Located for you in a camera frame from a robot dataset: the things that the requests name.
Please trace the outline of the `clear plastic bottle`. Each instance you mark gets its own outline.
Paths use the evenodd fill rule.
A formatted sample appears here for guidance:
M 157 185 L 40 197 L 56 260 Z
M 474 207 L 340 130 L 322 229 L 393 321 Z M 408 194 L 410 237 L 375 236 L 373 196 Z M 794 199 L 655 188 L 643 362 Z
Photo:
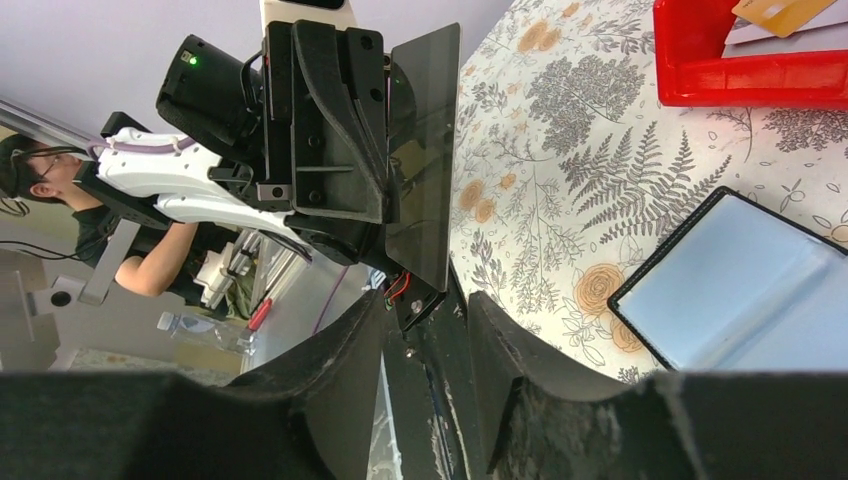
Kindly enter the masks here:
M 255 351 L 253 333 L 229 321 L 219 321 L 198 313 L 163 312 L 157 329 L 179 342 L 239 355 Z

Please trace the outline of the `floral table mat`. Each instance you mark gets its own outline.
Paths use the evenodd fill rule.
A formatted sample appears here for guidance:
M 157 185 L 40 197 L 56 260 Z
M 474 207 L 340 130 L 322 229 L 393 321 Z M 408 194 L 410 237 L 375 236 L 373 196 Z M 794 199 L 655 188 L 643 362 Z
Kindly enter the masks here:
M 648 1 L 517 1 L 459 87 L 451 257 L 462 290 L 625 383 L 658 361 L 610 295 L 719 186 L 847 242 L 847 115 L 672 108 Z

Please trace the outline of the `red plastic bin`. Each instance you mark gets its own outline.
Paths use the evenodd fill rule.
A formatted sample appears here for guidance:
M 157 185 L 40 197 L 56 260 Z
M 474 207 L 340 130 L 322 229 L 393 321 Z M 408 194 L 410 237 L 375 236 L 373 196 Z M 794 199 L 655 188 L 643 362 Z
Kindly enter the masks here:
M 656 1 L 657 94 L 673 107 L 845 110 L 847 51 L 724 58 L 734 1 Z

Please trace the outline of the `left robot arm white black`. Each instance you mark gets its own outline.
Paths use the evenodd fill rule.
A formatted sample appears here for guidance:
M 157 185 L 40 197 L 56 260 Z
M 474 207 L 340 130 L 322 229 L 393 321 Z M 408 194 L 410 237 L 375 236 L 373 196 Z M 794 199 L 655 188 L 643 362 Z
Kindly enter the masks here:
M 114 115 L 76 183 L 120 217 L 155 229 L 223 221 L 387 273 L 400 188 L 392 141 L 417 109 L 402 66 L 426 38 L 383 48 L 379 32 L 274 21 L 252 57 L 190 35 L 156 98 L 175 128 L 155 135 Z

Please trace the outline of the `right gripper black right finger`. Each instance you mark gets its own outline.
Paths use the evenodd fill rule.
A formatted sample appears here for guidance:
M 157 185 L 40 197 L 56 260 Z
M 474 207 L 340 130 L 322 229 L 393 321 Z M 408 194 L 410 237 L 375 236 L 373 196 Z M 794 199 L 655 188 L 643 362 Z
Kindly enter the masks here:
M 481 444 L 497 479 L 843 479 L 840 373 L 655 373 L 626 384 L 468 300 Z

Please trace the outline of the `gold VIP card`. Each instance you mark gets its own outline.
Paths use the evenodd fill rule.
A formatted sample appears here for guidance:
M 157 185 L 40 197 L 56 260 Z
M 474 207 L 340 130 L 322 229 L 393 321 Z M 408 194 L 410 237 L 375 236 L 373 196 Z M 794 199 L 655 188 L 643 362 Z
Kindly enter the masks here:
M 780 38 L 818 28 L 817 18 L 835 3 L 834 0 L 746 0 L 739 1 L 731 12 Z

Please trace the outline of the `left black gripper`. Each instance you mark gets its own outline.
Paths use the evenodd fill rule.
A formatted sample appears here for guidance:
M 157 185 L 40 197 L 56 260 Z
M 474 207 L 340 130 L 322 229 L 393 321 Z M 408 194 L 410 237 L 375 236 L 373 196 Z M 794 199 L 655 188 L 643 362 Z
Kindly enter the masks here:
M 404 271 L 385 248 L 395 195 L 383 47 L 377 31 L 308 20 L 270 23 L 247 60 L 190 35 L 156 109 L 221 158 L 209 177 L 236 199 L 283 214 L 341 264 Z

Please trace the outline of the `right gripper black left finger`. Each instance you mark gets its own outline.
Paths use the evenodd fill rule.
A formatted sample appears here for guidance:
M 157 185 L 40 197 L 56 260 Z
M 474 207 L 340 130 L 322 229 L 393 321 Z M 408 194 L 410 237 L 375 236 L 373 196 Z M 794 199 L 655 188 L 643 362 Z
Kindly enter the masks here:
M 225 386 L 168 371 L 5 374 L 5 479 L 363 479 L 387 314 L 369 291 Z

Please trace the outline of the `black card holder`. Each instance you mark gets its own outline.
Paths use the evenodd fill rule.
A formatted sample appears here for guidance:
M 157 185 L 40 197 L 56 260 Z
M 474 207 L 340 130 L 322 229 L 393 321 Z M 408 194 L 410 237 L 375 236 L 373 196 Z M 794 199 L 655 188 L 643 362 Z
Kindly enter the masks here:
M 608 304 L 671 370 L 847 368 L 846 248 L 727 187 Z

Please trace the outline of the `person in dark shirt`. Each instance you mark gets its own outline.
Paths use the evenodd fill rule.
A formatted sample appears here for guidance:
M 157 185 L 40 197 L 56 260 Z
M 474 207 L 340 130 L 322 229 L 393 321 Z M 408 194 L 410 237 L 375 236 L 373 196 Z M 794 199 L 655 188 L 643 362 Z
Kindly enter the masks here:
M 64 205 L 77 222 L 76 250 L 94 268 L 108 245 L 116 216 L 74 183 L 85 162 L 72 146 L 51 147 L 22 134 L 1 141 L 1 190 L 17 199 Z M 203 286 L 195 281 L 210 252 L 220 253 L 238 240 L 236 231 L 203 222 L 175 223 L 167 230 L 140 228 L 115 274 L 124 289 L 145 297 L 171 293 L 185 305 L 202 309 Z

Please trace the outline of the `dark grey card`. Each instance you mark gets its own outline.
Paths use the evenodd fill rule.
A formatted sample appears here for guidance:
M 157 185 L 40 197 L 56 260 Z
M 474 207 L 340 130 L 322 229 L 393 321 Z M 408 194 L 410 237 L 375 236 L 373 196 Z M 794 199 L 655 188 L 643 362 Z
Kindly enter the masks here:
M 437 291 L 447 288 L 461 40 L 448 24 L 393 48 L 389 69 L 386 253 Z

